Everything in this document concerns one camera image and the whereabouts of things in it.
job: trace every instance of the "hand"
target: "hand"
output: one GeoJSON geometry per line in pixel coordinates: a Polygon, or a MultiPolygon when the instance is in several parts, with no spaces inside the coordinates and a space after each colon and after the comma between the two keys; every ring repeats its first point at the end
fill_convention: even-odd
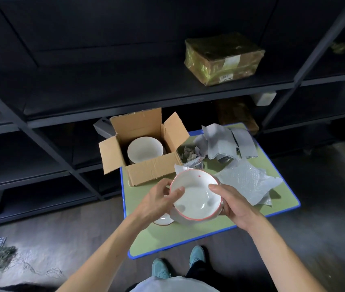
{"type": "Polygon", "coordinates": [[[159,181],[133,211],[133,215],[142,220],[143,229],[146,229],[151,222],[158,220],[163,214],[168,213],[173,204],[185,193],[183,186],[170,193],[170,189],[166,186],[171,182],[172,180],[168,178],[159,181]]]}
{"type": "Polygon", "coordinates": [[[235,225],[248,231],[260,212],[241,193],[230,185],[209,185],[209,189],[220,195],[224,201],[224,212],[235,225]]]}

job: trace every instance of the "white t-shirt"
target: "white t-shirt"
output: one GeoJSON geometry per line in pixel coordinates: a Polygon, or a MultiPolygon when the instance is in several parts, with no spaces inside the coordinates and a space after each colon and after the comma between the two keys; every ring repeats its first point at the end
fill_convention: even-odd
{"type": "Polygon", "coordinates": [[[169,279],[149,277],[140,282],[131,292],[219,292],[208,284],[181,276],[169,279]]]}

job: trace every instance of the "white label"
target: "white label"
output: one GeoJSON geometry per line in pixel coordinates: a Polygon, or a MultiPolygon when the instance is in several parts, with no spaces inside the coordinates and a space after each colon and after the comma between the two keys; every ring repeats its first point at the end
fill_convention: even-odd
{"type": "Polygon", "coordinates": [[[225,62],[222,68],[223,70],[227,70],[229,68],[235,68],[238,66],[239,63],[240,63],[240,55],[227,57],[225,58],[225,62]]]}
{"type": "Polygon", "coordinates": [[[229,81],[231,79],[233,79],[233,73],[229,73],[228,75],[223,75],[220,77],[220,83],[229,81]]]}

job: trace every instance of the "bowl with red rim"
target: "bowl with red rim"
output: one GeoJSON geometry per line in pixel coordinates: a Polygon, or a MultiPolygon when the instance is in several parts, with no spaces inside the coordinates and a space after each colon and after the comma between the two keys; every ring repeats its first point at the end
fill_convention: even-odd
{"type": "Polygon", "coordinates": [[[209,189],[219,184],[211,174],[188,169],[179,173],[170,185],[170,192],[184,186],[185,193],[174,203],[176,212],[189,221],[205,221],[216,217],[222,210],[222,198],[209,189]]]}

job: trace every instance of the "forearm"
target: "forearm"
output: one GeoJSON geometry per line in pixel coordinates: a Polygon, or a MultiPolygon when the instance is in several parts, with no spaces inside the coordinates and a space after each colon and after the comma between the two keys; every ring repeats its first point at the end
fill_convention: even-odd
{"type": "Polygon", "coordinates": [[[256,215],[248,232],[279,292],[325,291],[264,216],[256,215]]]}
{"type": "Polygon", "coordinates": [[[58,291],[107,291],[130,246],[142,228],[141,219],[128,216],[58,291]]]}

